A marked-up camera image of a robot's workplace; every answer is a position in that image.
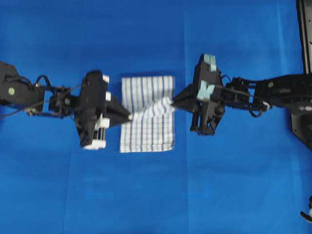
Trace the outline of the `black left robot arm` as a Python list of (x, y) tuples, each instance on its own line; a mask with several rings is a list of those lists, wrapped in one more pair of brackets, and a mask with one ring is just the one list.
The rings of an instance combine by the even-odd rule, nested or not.
[(19, 75), (15, 66), (0, 64), (2, 106), (29, 116), (73, 116), (80, 146), (87, 150), (105, 148), (105, 130), (132, 121), (130, 112), (108, 91), (108, 84), (109, 77), (100, 70), (88, 72), (79, 85), (79, 96), (74, 96), (72, 88), (52, 86), (45, 75), (31, 83)]

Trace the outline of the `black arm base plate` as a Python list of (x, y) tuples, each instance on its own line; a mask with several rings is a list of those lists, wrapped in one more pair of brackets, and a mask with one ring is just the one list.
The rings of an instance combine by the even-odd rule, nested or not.
[(312, 107), (299, 105), (291, 110), (292, 132), (312, 150)]

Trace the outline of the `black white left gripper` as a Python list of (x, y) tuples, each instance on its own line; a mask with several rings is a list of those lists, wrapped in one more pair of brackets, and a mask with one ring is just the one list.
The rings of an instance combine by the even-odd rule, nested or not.
[(106, 91), (107, 83), (100, 70), (87, 73), (82, 80), (74, 120), (83, 149), (105, 148), (104, 129), (132, 121), (131, 114), (115, 96)]

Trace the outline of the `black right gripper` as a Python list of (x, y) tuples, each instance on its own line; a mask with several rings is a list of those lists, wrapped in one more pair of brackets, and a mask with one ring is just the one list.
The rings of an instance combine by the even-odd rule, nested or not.
[(215, 56), (202, 54), (195, 66), (193, 83), (173, 98), (173, 107), (193, 113), (190, 131), (200, 136), (214, 135), (225, 114), (218, 86), (223, 84)]

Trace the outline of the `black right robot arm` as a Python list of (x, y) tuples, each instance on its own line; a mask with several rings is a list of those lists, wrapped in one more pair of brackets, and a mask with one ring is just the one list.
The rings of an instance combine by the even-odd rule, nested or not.
[(190, 130), (214, 135), (226, 107), (260, 117), (272, 107), (287, 108), (293, 115), (312, 114), (311, 74), (285, 75), (252, 81), (236, 77), (223, 84), (214, 55), (202, 54), (193, 82), (173, 98), (172, 106), (192, 113)]

